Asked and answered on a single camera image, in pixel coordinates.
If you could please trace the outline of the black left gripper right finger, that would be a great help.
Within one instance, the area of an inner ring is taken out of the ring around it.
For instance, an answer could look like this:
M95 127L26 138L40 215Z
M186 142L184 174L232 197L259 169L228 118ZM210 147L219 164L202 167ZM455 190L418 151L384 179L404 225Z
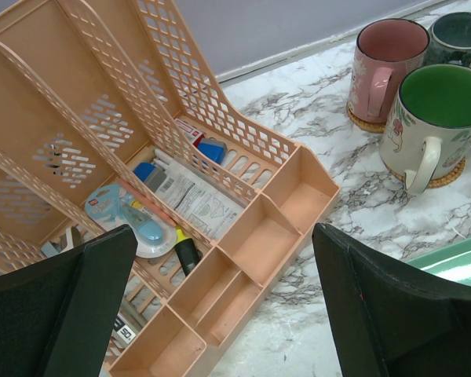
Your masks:
M471 376L471 287L318 223L312 243L344 376Z

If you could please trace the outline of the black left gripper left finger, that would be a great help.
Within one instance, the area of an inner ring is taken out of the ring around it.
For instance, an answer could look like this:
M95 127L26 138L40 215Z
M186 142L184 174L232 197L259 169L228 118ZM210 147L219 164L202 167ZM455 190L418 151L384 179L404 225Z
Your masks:
M0 276L0 376L97 376L137 251L128 225Z

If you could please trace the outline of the green floral tray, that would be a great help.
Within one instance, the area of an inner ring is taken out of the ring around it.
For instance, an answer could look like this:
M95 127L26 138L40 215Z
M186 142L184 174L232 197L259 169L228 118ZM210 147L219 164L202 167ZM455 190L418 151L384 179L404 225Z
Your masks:
M471 237L413 258L407 264L471 287Z

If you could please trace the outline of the green floral mug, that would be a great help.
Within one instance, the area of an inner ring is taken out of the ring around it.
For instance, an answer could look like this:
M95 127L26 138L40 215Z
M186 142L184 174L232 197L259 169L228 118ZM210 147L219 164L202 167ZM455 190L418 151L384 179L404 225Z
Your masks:
M405 191L422 194L470 149L471 68L434 64L408 74L396 92L379 149Z

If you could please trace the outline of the red ceramic mug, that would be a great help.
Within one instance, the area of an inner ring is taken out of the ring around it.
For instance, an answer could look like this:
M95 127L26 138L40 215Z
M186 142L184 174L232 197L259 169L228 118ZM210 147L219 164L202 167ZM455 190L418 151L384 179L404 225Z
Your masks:
M356 38L347 106L366 123L385 123L403 78L419 68L430 44L427 30L400 18L375 21Z

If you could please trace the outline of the grey ceramic mug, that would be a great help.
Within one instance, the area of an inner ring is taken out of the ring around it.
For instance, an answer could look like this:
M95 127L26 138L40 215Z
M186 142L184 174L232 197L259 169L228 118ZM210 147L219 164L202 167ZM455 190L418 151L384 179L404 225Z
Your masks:
M429 28L430 43L422 65L471 63L471 12L450 13Z

